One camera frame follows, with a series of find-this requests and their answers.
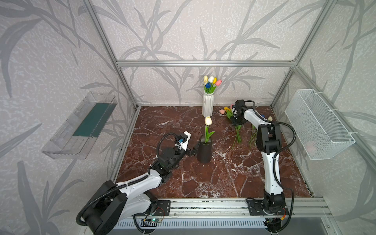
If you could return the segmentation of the black cylindrical vase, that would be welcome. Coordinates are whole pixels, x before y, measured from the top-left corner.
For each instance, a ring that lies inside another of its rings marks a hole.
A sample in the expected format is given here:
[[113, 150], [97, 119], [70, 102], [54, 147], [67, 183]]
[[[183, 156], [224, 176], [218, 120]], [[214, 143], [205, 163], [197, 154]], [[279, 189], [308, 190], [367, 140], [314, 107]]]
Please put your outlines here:
[[207, 142], [205, 140], [205, 135], [202, 135], [197, 149], [197, 159], [202, 164], [209, 163], [212, 159], [212, 139], [209, 138]]

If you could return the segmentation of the white ribbed ceramic vase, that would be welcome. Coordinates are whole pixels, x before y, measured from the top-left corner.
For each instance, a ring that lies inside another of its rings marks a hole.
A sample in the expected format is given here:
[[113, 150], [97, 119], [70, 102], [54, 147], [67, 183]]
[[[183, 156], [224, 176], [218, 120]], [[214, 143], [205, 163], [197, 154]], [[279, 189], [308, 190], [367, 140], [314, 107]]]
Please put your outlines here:
[[214, 94], [204, 93], [203, 95], [203, 105], [202, 105], [202, 115], [204, 117], [211, 117], [214, 105]]

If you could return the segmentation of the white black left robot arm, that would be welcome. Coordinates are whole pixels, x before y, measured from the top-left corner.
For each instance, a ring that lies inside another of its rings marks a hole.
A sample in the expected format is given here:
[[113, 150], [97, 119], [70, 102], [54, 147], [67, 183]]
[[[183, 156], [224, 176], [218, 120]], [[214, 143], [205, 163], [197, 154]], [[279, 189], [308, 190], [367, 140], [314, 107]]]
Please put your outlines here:
[[180, 135], [167, 133], [162, 139], [165, 140], [168, 136], [174, 137], [174, 146], [160, 150], [162, 142], [158, 142], [157, 159], [146, 173], [124, 182], [114, 183], [108, 180], [103, 183], [78, 212], [76, 223], [87, 226], [95, 235], [106, 235], [124, 218], [135, 218], [139, 213], [154, 213], [158, 199], [150, 190], [166, 183], [180, 161], [185, 156], [196, 155], [199, 147], [199, 144], [193, 149], [188, 147], [191, 138], [189, 132]]

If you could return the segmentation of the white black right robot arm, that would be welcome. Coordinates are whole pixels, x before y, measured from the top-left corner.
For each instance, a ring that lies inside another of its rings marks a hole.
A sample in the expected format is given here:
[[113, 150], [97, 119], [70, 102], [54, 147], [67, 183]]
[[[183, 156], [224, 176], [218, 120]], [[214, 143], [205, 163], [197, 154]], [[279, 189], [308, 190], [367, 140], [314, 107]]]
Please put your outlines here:
[[[284, 190], [294, 193], [293, 189], [282, 186], [279, 172], [280, 153], [288, 150], [296, 141], [297, 133], [293, 126], [285, 122], [269, 120], [258, 113], [256, 104], [252, 100], [237, 100], [231, 108], [233, 115], [230, 117], [232, 125], [251, 123], [257, 130], [256, 146], [261, 152], [264, 171], [265, 187], [263, 206], [265, 210], [285, 206]], [[292, 131], [292, 140], [287, 146], [282, 146], [281, 126]]]

